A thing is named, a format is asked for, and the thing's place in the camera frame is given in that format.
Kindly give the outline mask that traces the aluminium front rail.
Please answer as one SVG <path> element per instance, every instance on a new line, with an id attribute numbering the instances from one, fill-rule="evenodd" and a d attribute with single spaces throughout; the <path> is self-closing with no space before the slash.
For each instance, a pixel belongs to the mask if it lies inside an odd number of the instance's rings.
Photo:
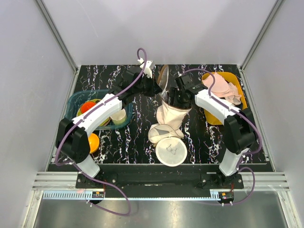
<path id="1" fill-rule="evenodd" d="M 39 172 L 33 190 L 42 192 L 49 200 L 124 200 L 130 201 L 219 201 L 222 195 L 254 191 L 289 191 L 285 175 L 281 172 L 241 173 L 228 187 L 218 187 L 210 183 L 210 174 L 186 178 L 186 183 L 136 183 L 134 177 L 123 180 L 118 188 L 124 192 L 102 184 L 85 180 L 77 172 Z"/>

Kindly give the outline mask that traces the yellow plastic bin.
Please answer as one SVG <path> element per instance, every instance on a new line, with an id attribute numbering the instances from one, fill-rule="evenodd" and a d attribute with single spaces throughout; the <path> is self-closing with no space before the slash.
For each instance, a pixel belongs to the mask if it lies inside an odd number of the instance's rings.
<path id="1" fill-rule="evenodd" d="M 246 100 L 245 100 L 245 95 L 244 95 L 244 92 L 243 92 L 243 90 L 242 90 L 242 88 L 241 88 L 241 85 L 240 85 L 240 83 L 239 83 L 238 78 L 237 78 L 234 74 L 229 73 L 229 72 L 219 72 L 218 74 L 221 75 L 221 76 L 223 76 L 224 79 L 225 79 L 227 82 L 233 83 L 233 84 L 237 87 L 239 94 L 242 95 L 242 97 L 241 97 L 241 104 L 240 104 L 240 105 L 234 105 L 234 104 L 228 102 L 226 99 L 222 99 L 223 102 L 224 102 L 226 105 L 232 104 L 233 106 L 238 107 L 238 108 L 241 109 L 241 110 L 246 109 L 246 108 L 247 108 L 247 102 L 246 102 Z"/>

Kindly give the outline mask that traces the aluminium frame post right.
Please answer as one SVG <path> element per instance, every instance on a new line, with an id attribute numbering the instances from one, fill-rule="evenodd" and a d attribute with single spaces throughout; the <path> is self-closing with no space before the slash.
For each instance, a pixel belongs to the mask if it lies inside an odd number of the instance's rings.
<path id="1" fill-rule="evenodd" d="M 252 56 L 254 55 L 256 49 L 258 48 L 259 44 L 261 43 L 262 39 L 264 38 L 266 32 L 268 31 L 269 27 L 271 26 L 273 20 L 275 19 L 276 15 L 278 14 L 278 12 L 281 9 L 284 2 L 285 2 L 285 0 L 276 0 L 275 1 L 266 20 L 264 21 L 264 23 L 261 27 L 256 39 L 254 40 L 248 54 L 246 55 L 244 61 L 240 65 L 241 70 L 245 70 L 245 68 L 249 64 L 249 61 L 251 60 Z"/>

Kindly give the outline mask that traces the aluminium frame post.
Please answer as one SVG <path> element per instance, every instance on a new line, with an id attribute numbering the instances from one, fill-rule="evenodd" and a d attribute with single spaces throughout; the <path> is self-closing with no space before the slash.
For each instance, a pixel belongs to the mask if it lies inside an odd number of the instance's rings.
<path id="1" fill-rule="evenodd" d="M 249 61 L 251 60 L 252 56 L 254 55 L 256 49 L 258 48 L 259 44 L 261 43 L 262 39 L 264 38 L 266 32 L 268 31 L 269 27 L 271 26 L 273 20 L 275 19 L 276 15 L 278 14 L 278 12 L 281 9 L 284 2 L 285 2 L 285 0 L 276 0 L 275 1 L 266 20 L 264 21 L 264 23 L 261 27 L 256 39 L 254 40 L 248 54 L 246 55 L 244 61 L 240 65 L 241 70 L 245 70 L 245 68 L 249 64 Z"/>
<path id="2" fill-rule="evenodd" d="M 55 41 L 57 42 L 62 54 L 64 55 L 66 61 L 68 62 L 70 68 L 75 73 L 78 70 L 78 66 L 75 63 L 74 59 L 72 58 L 72 55 L 67 49 L 67 46 L 65 45 L 45 3 L 43 0 L 34 0 L 36 6 L 38 7 L 40 13 L 42 14 L 50 32 L 52 33 Z"/>

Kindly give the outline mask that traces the pale pink bra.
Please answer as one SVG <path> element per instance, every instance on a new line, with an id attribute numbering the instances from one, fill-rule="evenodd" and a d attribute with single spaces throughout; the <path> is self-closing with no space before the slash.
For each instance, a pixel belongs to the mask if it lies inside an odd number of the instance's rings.
<path id="1" fill-rule="evenodd" d="M 234 105 L 241 104 L 242 95 L 239 94 L 238 88 L 231 82 L 227 82 L 223 76 L 213 73 L 215 83 L 211 88 L 211 92 L 221 99 L 226 99 Z"/>

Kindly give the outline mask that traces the white mesh laundry bag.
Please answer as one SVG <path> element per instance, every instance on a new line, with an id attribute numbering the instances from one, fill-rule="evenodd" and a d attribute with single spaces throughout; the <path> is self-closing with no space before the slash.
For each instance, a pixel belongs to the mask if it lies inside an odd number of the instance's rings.
<path id="1" fill-rule="evenodd" d="M 187 147 L 169 125 L 152 125 L 148 132 L 148 140 L 155 146 L 156 157 L 162 164 L 176 167 L 186 160 Z"/>

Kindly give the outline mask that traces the orange bowl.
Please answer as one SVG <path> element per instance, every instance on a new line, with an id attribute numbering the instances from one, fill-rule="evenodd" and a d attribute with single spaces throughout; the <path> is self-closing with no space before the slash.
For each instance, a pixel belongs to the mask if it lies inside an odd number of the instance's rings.
<path id="1" fill-rule="evenodd" d="M 95 133 L 92 133 L 88 137 L 88 141 L 89 141 L 89 145 L 90 145 L 90 154 L 92 154 L 92 153 L 96 152 L 97 149 L 99 148 L 100 140 L 99 140 L 99 137 Z"/>

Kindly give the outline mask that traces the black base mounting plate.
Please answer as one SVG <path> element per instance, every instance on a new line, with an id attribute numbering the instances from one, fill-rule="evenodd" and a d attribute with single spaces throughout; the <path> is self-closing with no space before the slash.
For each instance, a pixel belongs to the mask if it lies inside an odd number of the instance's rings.
<path id="1" fill-rule="evenodd" d="M 224 177 L 214 164 L 103 164 L 96 178 L 119 187 L 128 198 L 208 197 L 209 190 L 242 190 L 242 176 Z"/>

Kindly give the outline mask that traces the teal transparent plastic container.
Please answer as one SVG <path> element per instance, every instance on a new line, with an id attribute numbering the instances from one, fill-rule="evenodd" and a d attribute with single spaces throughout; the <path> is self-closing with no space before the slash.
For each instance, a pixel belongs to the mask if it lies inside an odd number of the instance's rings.
<path id="1" fill-rule="evenodd" d="M 103 97 L 108 93 L 108 89 L 104 90 L 87 90 L 87 91 L 79 91 L 74 93 L 67 102 L 67 108 L 65 113 L 65 118 L 71 120 L 80 113 L 81 106 L 88 101 L 97 101 L 102 100 Z M 126 111 L 126 120 L 119 124 L 115 125 L 112 120 L 109 121 L 107 125 L 99 125 L 96 128 L 96 131 L 103 130 L 116 130 L 125 127 L 132 118 L 133 115 L 133 104 L 128 104 L 125 108 Z"/>

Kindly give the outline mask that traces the cream paper cup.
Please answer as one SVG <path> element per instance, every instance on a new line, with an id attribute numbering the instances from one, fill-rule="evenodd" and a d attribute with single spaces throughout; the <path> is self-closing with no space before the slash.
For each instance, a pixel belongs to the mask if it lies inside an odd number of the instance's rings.
<path id="1" fill-rule="evenodd" d="M 115 114 L 111 115 L 110 118 L 114 125 L 121 125 L 126 120 L 126 110 L 122 109 L 119 112 L 116 112 Z"/>

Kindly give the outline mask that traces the yellow-green plate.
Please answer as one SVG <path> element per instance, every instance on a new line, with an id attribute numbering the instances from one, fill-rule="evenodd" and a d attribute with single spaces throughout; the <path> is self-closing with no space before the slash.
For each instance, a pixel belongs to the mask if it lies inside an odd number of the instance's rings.
<path id="1" fill-rule="evenodd" d="M 101 99 L 93 99 L 93 100 L 88 100 L 88 101 L 93 101 L 93 102 L 95 102 L 95 103 L 97 104 L 97 103 L 99 103 L 99 102 L 101 101 Z M 80 107 L 79 107 L 79 109 L 78 109 L 78 111 L 77 111 L 77 114 L 76 114 L 77 117 L 80 116 L 80 115 L 82 115 L 81 112 L 80 112 Z M 100 127 L 101 127 L 101 126 L 106 126 L 106 125 L 108 125 L 109 122 L 110 122 L 110 118 L 108 117 L 105 121 L 103 121 L 103 122 L 100 124 Z"/>

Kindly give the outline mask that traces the orange translucent cup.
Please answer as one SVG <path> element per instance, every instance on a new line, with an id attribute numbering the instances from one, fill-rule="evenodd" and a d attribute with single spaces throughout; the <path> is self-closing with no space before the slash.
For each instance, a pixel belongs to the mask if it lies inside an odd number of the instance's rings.
<path id="1" fill-rule="evenodd" d="M 87 112 L 88 110 L 90 110 L 92 107 L 94 107 L 96 105 L 95 102 L 93 101 L 87 101 L 84 104 L 81 105 L 80 107 L 80 112 L 81 114 Z"/>

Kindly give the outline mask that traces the cream laundry bag brown trim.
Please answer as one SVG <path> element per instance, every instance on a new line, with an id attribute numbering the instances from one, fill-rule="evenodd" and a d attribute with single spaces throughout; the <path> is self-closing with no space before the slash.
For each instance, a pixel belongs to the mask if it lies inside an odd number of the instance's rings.
<path id="1" fill-rule="evenodd" d="M 158 124 L 166 124 L 170 126 L 176 134 L 183 137 L 183 133 L 180 130 L 184 117 L 189 113 L 191 110 L 191 105 L 186 106 L 183 108 L 180 104 L 170 104 L 169 103 L 169 93 L 172 91 L 174 95 L 178 92 L 177 88 L 171 87 L 170 90 L 167 90 L 169 80 L 169 66 L 164 65 L 160 71 L 160 74 L 157 78 L 157 84 L 162 89 L 160 93 L 162 105 L 158 107 L 156 113 L 156 119 Z"/>

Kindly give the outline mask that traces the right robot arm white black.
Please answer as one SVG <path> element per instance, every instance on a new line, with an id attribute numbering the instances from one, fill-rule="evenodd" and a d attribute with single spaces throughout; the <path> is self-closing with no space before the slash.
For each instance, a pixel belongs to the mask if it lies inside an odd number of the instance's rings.
<path id="1" fill-rule="evenodd" d="M 182 74 L 175 78 L 175 82 L 177 87 L 169 91 L 169 104 L 178 108 L 196 105 L 211 113 L 224 126 L 223 142 L 226 151 L 219 165 L 220 174 L 215 178 L 220 188 L 227 188 L 233 182 L 232 175 L 238 171 L 242 155 L 260 138 L 252 111 L 250 108 L 241 110 L 225 104 L 210 88 L 195 84 L 189 74 Z"/>

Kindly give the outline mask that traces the aluminium frame post left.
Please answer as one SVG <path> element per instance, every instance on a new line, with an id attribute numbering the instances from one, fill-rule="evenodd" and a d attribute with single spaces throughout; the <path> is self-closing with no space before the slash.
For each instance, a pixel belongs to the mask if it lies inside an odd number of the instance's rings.
<path id="1" fill-rule="evenodd" d="M 74 59 L 72 58 L 72 55 L 67 49 L 67 46 L 65 45 L 45 3 L 43 0 L 34 0 L 36 6 L 38 7 L 40 13 L 42 14 L 50 32 L 52 33 L 55 41 L 57 42 L 62 54 L 64 55 L 66 61 L 68 62 L 70 68 L 75 73 L 78 70 L 78 66 L 75 63 Z"/>

